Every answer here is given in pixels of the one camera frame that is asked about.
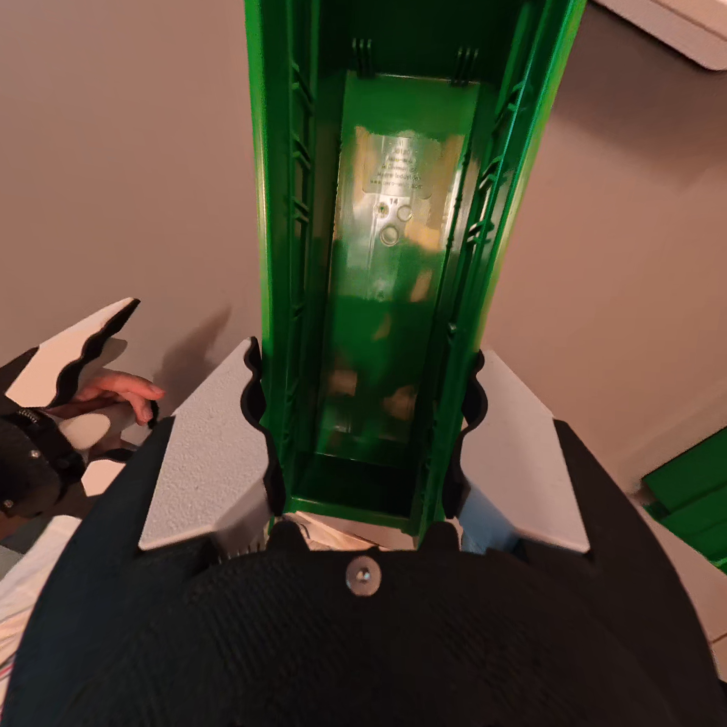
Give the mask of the green plastic bin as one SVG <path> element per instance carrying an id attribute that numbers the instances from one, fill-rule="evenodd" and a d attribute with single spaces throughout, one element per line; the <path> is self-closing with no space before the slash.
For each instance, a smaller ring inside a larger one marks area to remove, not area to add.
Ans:
<path id="1" fill-rule="evenodd" d="M 422 536 L 586 3 L 244 2 L 284 495 Z"/>
<path id="2" fill-rule="evenodd" d="M 641 479 L 652 518 L 726 573 L 726 429 Z"/>

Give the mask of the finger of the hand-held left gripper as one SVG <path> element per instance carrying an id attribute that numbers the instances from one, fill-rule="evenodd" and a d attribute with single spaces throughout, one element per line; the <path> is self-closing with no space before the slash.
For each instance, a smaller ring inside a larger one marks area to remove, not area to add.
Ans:
<path id="1" fill-rule="evenodd" d="M 54 408 L 126 350 L 118 337 L 140 304 L 127 297 L 98 310 L 5 365 L 5 408 Z"/>

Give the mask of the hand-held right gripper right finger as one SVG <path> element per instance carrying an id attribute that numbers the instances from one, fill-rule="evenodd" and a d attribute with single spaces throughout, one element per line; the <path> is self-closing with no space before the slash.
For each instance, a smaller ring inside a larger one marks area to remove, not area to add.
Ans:
<path id="1" fill-rule="evenodd" d="M 511 552 L 526 540 L 587 552 L 553 415 L 493 350 L 477 354 L 462 415 L 442 493 L 462 550 Z"/>

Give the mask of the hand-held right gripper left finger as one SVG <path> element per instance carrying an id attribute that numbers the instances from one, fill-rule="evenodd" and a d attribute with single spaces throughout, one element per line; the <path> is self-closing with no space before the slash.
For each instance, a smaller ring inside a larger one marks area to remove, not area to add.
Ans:
<path id="1" fill-rule="evenodd" d="M 261 425 L 265 396 L 255 337 L 243 340 L 172 414 L 139 548 L 210 537 L 220 551 L 252 551 L 281 512 L 275 445 Z"/>

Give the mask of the person's left hand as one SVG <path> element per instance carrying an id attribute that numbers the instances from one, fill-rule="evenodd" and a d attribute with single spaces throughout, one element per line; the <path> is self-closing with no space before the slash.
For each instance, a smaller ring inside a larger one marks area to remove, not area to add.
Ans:
<path id="1" fill-rule="evenodd" d="M 105 409 L 114 404 L 129 404 L 136 424 L 148 424 L 153 418 L 152 402 L 166 395 L 165 390 L 151 381 L 122 371 L 101 370 L 79 387 L 69 403 L 51 412 L 62 419 Z"/>

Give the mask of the grey desk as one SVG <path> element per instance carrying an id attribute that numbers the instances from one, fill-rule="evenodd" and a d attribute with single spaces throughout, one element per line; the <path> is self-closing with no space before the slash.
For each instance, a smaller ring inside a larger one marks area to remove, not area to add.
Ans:
<path id="1" fill-rule="evenodd" d="M 262 339 L 245 24 L 244 2 L 2 2 L 9 356 L 139 297 L 126 365 L 170 412 Z M 585 5 L 480 348 L 624 488 L 725 427 L 721 123 L 725 74 Z"/>

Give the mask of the white stand base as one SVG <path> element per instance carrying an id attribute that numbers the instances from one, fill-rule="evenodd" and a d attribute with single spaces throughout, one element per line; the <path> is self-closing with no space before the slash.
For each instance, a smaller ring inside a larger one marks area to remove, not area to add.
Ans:
<path id="1" fill-rule="evenodd" d="M 726 70 L 725 1 L 598 1 L 699 66 Z"/>

